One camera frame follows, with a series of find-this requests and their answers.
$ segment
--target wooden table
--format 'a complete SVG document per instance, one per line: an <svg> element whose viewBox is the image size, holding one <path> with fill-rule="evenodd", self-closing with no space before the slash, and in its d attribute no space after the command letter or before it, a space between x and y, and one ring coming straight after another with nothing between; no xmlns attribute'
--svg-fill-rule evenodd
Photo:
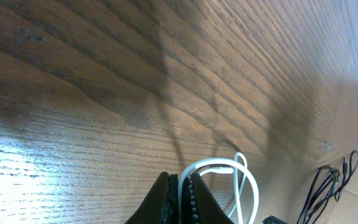
<svg viewBox="0 0 358 224"><path fill-rule="evenodd" d="M358 1L0 0L0 222L124 223L160 172L240 150L255 223L293 223L354 149Z"/></svg>

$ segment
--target coiled black cable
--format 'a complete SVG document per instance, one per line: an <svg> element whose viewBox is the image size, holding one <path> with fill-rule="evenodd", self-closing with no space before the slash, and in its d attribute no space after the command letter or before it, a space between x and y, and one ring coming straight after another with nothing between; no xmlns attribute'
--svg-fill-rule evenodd
<svg viewBox="0 0 358 224"><path fill-rule="evenodd" d="M352 167L352 160L353 156L357 154L357 163L355 167ZM313 215L316 214L316 212L322 207L316 218L314 218L312 224L316 223L316 220L321 216L321 214L324 212L325 208L327 207L328 201L331 197L334 197L335 200L338 202L339 199L342 196L343 190L347 183L349 183L352 175L356 171L358 167L358 152L352 151L350 158L349 158L349 176L346 178L347 175L347 162L345 158L343 158L342 161L342 184L339 186L336 190L335 187L337 186L337 183L339 182L339 176L340 171L332 168L330 166L322 166L318 169L316 176L314 177L313 183L311 184L308 196L306 198L306 202L302 208L302 211L299 215L298 221L296 224L308 224L311 220L313 220ZM311 194L313 193L314 185L316 185L317 179L320 175L320 173L323 170L328 170L329 175L324 179L323 183L319 186L317 191L314 193L314 195L311 197ZM321 196L321 194L329 187L329 190L327 194L324 196L323 199L321 199L319 202L316 203L317 199Z"/></svg>

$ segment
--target black cord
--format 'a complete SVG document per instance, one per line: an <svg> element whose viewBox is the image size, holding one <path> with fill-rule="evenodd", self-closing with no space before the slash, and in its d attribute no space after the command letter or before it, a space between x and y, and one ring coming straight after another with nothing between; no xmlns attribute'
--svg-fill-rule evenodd
<svg viewBox="0 0 358 224"><path fill-rule="evenodd" d="M355 167L353 168L352 160L353 160L353 156L355 154L357 154L357 163L356 163ZM321 216L321 214L326 209L329 199L331 197L334 197L335 200L338 202L342 196L345 186L347 185L347 183L349 183L352 175L354 174L354 172L356 171L357 168L358 168L358 152L352 151L350 158L349 158L349 176L346 178L347 162L346 162L345 158L343 158L343 161L342 161L342 175L343 175L342 184L341 184L341 186L338 187L337 190L334 190L339 182L339 176L340 176L339 170L332 168L330 166L320 167L317 170L317 174L314 177L313 183L311 184L308 196L306 198L306 202L302 208L302 211L299 215L299 218L298 218L298 221L296 222L296 224L308 224L313 219L313 215L315 215L316 212L324 205L322 207L322 209L320 210L320 212L318 213L318 215L316 216L316 218L314 218L314 220L312 222L312 224L314 224L316 222L316 220ZM318 177L323 170L328 170L329 175L324 179L323 183L319 186L317 191L311 197L311 194L313 193L314 185L316 185ZM329 187L329 190L328 190L327 194L324 196L323 199L321 199L319 202L316 203L317 199L319 199L321 194L328 187Z"/></svg>

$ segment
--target wood grain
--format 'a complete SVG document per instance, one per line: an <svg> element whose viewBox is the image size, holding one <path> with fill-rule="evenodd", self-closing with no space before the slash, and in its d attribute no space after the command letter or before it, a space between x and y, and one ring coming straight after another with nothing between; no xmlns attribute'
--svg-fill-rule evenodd
<svg viewBox="0 0 358 224"><path fill-rule="evenodd" d="M0 0L0 222L124 223L160 172L236 150L256 223L294 222L354 149L358 1Z"/></svg>

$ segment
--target brown wood tabletop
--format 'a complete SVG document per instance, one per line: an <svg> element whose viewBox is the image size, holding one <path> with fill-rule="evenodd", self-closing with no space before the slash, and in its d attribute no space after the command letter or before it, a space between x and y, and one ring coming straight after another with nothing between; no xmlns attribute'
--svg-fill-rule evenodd
<svg viewBox="0 0 358 224"><path fill-rule="evenodd" d="M124 223L159 173L240 150L255 223L294 223L355 149L356 0L0 0L0 222ZM228 212L232 177L204 179Z"/></svg>

